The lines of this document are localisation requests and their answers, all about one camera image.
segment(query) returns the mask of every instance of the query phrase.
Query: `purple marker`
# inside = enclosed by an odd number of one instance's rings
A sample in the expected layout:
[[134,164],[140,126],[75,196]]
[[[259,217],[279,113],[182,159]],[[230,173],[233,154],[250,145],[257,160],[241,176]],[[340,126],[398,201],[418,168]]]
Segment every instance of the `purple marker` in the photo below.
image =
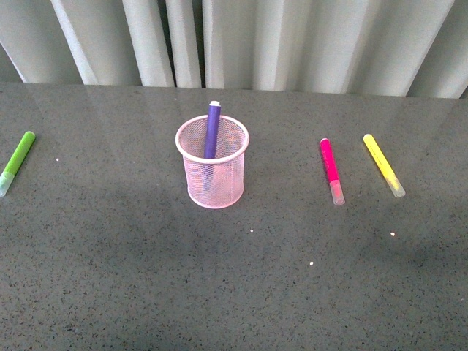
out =
[[205,155],[206,159],[216,157],[216,141],[218,139],[219,115],[221,105],[217,101],[210,102],[208,108],[208,120],[206,122]]

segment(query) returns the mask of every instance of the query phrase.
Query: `marker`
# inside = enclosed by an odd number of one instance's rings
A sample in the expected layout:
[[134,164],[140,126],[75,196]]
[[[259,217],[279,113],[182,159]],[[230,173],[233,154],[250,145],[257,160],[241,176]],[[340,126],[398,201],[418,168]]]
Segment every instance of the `marker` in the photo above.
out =
[[24,133],[18,147],[8,161],[3,173],[0,175],[0,197],[5,196],[7,193],[10,184],[13,182],[17,171],[20,169],[35,139],[36,135],[33,132]]
[[338,170],[336,169],[335,158],[331,148],[330,140],[324,138],[320,141],[320,149],[322,150],[323,163],[327,170],[328,181],[330,182],[331,196],[335,205],[344,204],[343,190],[339,182]]
[[219,115],[221,105],[217,101],[210,102],[208,108],[208,120],[206,121],[206,139],[204,158],[214,159],[216,157],[216,142],[218,139]]
[[375,141],[374,137],[370,134],[366,134],[364,135],[363,140],[367,146],[367,149],[374,158],[375,163],[377,163],[380,172],[382,172],[383,177],[387,181],[388,186],[392,190],[392,193],[395,195],[395,197],[403,197],[406,194],[406,192],[401,186],[400,181],[396,177],[387,159],[385,158],[385,156],[383,156],[383,153],[377,145],[377,142]]

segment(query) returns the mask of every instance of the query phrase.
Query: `speckled stone surface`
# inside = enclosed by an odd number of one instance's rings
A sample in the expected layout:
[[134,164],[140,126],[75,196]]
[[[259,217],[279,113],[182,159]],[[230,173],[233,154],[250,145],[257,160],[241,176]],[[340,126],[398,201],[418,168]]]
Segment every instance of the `speckled stone surface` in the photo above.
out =
[[[218,211],[174,142],[212,99],[251,136]],[[0,199],[2,350],[467,350],[468,101],[1,83],[2,167],[29,129]]]

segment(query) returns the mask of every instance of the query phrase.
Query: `green marker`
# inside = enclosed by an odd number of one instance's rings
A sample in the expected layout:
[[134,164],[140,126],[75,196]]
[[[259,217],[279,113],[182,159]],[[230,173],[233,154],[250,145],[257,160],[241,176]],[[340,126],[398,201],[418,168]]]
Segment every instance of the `green marker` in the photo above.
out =
[[36,139],[36,135],[33,132],[24,133],[24,136],[13,153],[12,158],[8,161],[7,166],[0,175],[0,196],[5,196],[7,193],[17,171],[20,169],[21,164],[26,158],[34,139]]

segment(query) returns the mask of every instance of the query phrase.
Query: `mesh cup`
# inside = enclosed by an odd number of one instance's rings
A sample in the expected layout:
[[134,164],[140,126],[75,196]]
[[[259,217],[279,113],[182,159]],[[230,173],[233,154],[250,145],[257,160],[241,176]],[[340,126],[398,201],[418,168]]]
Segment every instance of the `mesh cup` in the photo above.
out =
[[224,208],[244,191],[244,152],[249,144],[246,127],[234,118],[220,116],[216,158],[204,159],[207,115],[179,128],[175,144],[184,157],[189,196],[206,208]]

